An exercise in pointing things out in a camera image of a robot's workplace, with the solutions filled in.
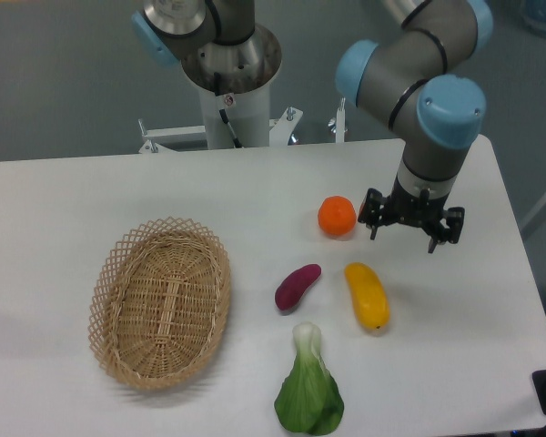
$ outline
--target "sweet potato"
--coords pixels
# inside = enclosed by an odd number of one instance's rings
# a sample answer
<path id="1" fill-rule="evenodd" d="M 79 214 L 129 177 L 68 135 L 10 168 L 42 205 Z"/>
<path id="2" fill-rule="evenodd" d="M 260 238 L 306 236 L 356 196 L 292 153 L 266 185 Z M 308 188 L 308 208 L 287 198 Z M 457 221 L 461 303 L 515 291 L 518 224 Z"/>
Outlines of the sweet potato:
<path id="1" fill-rule="evenodd" d="M 293 311 L 320 275 L 321 267 L 318 264 L 308 264 L 287 276 L 275 292 L 277 308 L 283 312 Z"/>

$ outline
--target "bok choy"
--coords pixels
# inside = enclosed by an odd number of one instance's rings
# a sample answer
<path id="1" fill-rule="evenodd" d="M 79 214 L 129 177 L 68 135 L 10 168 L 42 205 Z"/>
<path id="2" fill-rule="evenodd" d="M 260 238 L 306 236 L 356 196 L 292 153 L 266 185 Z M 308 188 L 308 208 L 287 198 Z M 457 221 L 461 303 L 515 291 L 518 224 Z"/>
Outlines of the bok choy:
<path id="1" fill-rule="evenodd" d="M 344 401 L 321 359 L 321 330 L 313 323 L 301 323 L 293 329 L 293 340 L 298 353 L 275 399 L 279 421 L 291 432 L 334 432 L 344 413 Z"/>

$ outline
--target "green leaf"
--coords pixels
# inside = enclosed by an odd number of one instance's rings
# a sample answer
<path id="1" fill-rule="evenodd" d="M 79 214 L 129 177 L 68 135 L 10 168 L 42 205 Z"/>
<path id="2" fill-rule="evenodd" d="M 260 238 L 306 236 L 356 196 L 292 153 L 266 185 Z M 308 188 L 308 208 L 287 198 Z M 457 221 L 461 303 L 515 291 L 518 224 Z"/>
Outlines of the green leaf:
<path id="1" fill-rule="evenodd" d="M 275 399 L 275 411 L 283 428 L 307 432 L 315 425 L 328 396 L 325 379 L 317 360 L 302 360 L 298 354 Z"/>
<path id="2" fill-rule="evenodd" d="M 324 408 L 316 424 L 308 430 L 311 435 L 327 435 L 334 432 L 344 415 L 344 401 L 339 395 L 338 385 L 334 378 L 327 373 L 328 396 Z"/>

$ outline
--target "orange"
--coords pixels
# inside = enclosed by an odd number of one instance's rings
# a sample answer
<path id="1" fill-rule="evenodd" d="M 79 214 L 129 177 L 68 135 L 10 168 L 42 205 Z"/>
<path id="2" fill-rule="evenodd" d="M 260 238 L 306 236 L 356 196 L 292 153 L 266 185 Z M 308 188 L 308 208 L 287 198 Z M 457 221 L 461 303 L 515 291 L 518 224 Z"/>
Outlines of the orange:
<path id="1" fill-rule="evenodd" d="M 344 235 L 356 225 L 356 210 L 342 196 L 326 198 L 318 211 L 319 227 L 329 235 Z"/>

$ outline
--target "gray floor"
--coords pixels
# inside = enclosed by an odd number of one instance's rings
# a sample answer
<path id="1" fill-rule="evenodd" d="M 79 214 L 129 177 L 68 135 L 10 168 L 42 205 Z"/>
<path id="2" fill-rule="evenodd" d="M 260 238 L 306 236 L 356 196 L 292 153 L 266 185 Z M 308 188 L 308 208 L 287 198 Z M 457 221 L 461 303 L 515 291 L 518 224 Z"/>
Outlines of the gray floor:
<path id="1" fill-rule="evenodd" d="M 141 3 L 0 4 L 0 161 L 136 153 L 141 117 L 148 128 L 201 124 L 181 71 L 156 66 L 131 32 L 129 18 Z M 489 3 L 494 36 L 456 73 L 487 95 L 483 133 L 520 220 L 546 189 L 546 40 L 524 28 L 519 1 Z M 284 50 L 272 116 L 298 107 L 302 142 L 329 141 L 341 55 L 359 39 L 387 43 L 399 29 L 378 0 L 257 0 L 257 11 Z M 353 107 L 347 117 L 351 140 L 391 137 Z M 546 309 L 546 223 L 526 249 Z"/>

